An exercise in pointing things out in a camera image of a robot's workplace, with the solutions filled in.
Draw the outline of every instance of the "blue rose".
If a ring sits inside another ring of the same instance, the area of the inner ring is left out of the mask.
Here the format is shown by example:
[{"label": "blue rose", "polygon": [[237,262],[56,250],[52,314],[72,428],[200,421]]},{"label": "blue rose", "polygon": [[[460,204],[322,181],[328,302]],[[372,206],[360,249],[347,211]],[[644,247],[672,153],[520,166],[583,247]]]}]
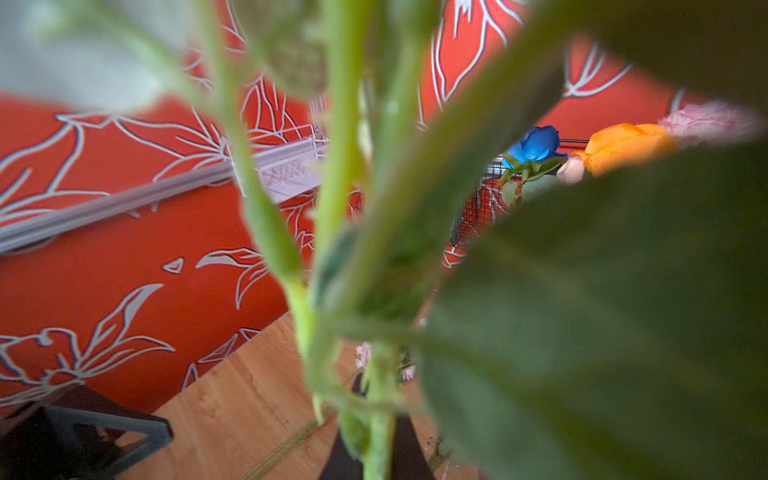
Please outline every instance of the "blue rose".
[{"label": "blue rose", "polygon": [[[567,157],[567,154],[559,154],[560,135],[551,125],[547,127],[533,127],[522,140],[512,145],[507,153],[521,164],[538,162],[552,157]],[[504,160],[507,168],[513,168]]]}]

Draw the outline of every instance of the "black stand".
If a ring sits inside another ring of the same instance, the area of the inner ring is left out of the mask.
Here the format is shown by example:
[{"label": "black stand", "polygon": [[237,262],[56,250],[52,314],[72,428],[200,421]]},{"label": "black stand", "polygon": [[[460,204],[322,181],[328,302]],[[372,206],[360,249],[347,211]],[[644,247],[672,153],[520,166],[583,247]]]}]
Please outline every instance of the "black stand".
[{"label": "black stand", "polygon": [[[353,391],[360,391],[360,376],[355,379]],[[336,434],[330,457],[318,480],[361,479],[362,463],[349,456],[341,435]],[[397,418],[392,449],[392,480],[435,480],[409,417]]]},{"label": "black stand", "polygon": [[[122,432],[146,437],[118,447]],[[166,419],[123,408],[84,386],[64,387],[0,420],[0,478],[108,480],[173,437]]]}]

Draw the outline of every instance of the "orange rose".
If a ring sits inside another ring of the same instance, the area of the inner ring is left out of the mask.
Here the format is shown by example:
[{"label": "orange rose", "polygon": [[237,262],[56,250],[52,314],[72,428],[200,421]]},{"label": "orange rose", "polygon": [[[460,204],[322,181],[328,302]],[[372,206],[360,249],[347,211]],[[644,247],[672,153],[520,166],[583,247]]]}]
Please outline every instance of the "orange rose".
[{"label": "orange rose", "polygon": [[675,140],[658,125],[619,124],[592,135],[587,148],[573,155],[582,159],[596,177],[624,165],[643,163],[654,155],[668,154],[676,148]]}]

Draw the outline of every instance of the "wall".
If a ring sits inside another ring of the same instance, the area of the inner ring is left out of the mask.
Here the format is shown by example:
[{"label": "wall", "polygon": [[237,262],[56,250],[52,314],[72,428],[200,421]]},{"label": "wall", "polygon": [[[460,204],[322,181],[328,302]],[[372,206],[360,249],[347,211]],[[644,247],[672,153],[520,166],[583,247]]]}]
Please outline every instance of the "wall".
[{"label": "wall", "polygon": [[[233,48],[242,38],[223,7]],[[453,0],[425,63],[419,121],[477,74],[525,21],[511,0]],[[541,124],[587,140],[611,124],[655,122],[682,101],[588,40],[566,59],[564,101]],[[208,83],[200,59],[188,71]],[[243,118],[261,146],[301,134],[307,107],[257,77]],[[0,226],[222,161],[221,132],[168,100],[141,115],[100,116],[0,100]],[[281,204],[311,257],[311,190]],[[497,196],[489,192],[488,201]],[[359,194],[350,199],[350,214]],[[0,257],[0,412],[70,382],[152,411],[286,310],[241,226],[232,183],[204,187]],[[448,249],[443,263],[463,252]]]}]

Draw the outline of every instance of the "artificial flower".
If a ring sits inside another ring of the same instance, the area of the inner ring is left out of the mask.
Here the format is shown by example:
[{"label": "artificial flower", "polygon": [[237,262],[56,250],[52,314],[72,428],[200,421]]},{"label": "artificial flower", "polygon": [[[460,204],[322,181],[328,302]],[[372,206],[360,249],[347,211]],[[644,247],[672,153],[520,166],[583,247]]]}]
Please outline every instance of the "artificial flower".
[{"label": "artificial flower", "polygon": [[402,381],[403,382],[410,382],[416,377],[416,365],[411,365],[409,367],[405,367],[402,370]]},{"label": "artificial flower", "polygon": [[686,105],[659,120],[659,125],[686,145],[746,142],[766,131],[766,122],[755,112],[718,100]]},{"label": "artificial flower", "polygon": [[568,160],[558,169],[558,180],[563,185],[577,184],[583,176],[584,160],[580,157],[568,157]]},{"label": "artificial flower", "polygon": [[[511,146],[508,154],[521,164],[538,162],[552,157],[567,157],[559,154],[560,135],[551,125],[547,127],[533,127],[522,140]],[[506,160],[503,161],[507,168],[512,166]]]},{"label": "artificial flower", "polygon": [[355,365],[361,369],[371,361],[371,344],[364,342],[355,347]]},{"label": "artificial flower", "polygon": [[674,138],[658,125],[619,124],[592,135],[587,148],[573,155],[582,159],[584,167],[597,176],[624,165],[643,163],[676,148]]}]

